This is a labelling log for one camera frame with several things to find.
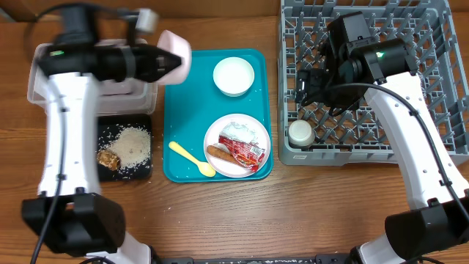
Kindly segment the white plastic cup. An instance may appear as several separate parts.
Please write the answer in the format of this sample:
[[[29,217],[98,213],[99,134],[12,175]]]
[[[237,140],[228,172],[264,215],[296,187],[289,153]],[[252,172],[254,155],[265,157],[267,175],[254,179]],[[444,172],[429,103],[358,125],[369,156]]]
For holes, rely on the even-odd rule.
[[[294,121],[289,126],[287,136],[290,146],[300,149],[310,148],[315,140],[315,132],[305,120]]]

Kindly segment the white bowl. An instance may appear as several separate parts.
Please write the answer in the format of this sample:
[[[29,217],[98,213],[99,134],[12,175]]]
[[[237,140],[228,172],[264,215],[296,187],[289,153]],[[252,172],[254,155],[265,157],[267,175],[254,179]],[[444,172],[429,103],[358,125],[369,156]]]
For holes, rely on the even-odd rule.
[[[229,97],[244,95],[252,86],[255,72],[251,64],[240,57],[222,59],[213,70],[213,81]]]

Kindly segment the pile of white rice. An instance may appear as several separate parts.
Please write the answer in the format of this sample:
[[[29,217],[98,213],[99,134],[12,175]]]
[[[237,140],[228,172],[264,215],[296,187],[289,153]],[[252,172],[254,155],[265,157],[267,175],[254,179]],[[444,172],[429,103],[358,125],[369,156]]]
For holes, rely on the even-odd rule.
[[[143,128],[125,128],[105,149],[120,158],[122,169],[136,168],[150,158],[151,136]]]

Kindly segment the white napkin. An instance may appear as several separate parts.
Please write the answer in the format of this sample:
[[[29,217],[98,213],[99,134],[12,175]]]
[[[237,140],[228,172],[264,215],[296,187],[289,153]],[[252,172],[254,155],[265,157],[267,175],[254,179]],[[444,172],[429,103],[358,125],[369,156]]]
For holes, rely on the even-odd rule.
[[[230,122],[226,125],[220,132],[219,136],[248,144],[256,144],[258,139],[255,131],[249,129],[246,125],[239,124],[237,122]]]

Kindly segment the red snack wrapper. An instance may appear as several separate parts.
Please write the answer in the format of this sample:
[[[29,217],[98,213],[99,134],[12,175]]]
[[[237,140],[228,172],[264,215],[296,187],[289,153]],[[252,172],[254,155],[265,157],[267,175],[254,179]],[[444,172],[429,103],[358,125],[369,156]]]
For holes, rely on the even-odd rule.
[[[229,139],[225,136],[219,136],[218,142],[223,144],[232,157],[252,172],[257,172],[262,160],[265,157],[265,149],[257,147],[252,143],[240,142],[234,139]]]

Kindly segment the brown sausage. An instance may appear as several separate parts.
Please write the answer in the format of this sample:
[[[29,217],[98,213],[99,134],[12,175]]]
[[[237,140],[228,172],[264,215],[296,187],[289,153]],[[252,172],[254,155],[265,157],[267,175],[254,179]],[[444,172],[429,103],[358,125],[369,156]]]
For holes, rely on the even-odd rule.
[[[229,163],[232,163],[232,164],[240,165],[240,163],[232,156],[231,153],[228,153],[222,150],[221,148],[215,147],[213,145],[209,145],[207,147],[207,152],[215,158],[228,161]]]

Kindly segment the brown food chunk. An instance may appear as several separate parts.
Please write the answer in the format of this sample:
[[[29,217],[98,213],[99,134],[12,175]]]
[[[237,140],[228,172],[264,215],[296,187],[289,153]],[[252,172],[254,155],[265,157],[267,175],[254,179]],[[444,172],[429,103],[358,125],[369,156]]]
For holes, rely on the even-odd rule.
[[[121,163],[120,158],[109,150],[100,150],[97,153],[97,162],[111,171],[117,171]]]

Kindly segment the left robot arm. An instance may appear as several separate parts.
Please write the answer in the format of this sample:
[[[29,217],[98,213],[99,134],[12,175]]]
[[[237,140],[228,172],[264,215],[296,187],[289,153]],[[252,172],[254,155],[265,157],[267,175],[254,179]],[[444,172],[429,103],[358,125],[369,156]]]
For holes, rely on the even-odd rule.
[[[97,171],[97,114],[103,82],[128,79],[182,83],[191,66],[191,47],[172,32],[157,45],[138,43],[158,19],[149,9],[114,9],[128,25],[123,45],[101,45],[96,17],[103,7],[59,4],[63,31],[32,57],[45,76],[46,157],[37,197],[22,202],[23,221],[37,245],[84,263],[158,263],[155,250],[126,230],[122,207],[101,194]]]

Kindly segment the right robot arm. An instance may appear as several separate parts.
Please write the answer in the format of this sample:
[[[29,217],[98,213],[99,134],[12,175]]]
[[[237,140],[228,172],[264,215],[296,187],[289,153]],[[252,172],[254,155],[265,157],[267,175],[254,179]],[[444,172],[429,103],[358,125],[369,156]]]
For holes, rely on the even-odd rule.
[[[381,42],[362,12],[339,16],[320,45],[323,69],[297,75],[297,102],[332,112],[365,100],[380,122],[405,182],[409,211],[388,216],[385,232],[351,250],[349,263],[419,263],[468,242],[468,182],[429,114],[418,65],[404,40]]]

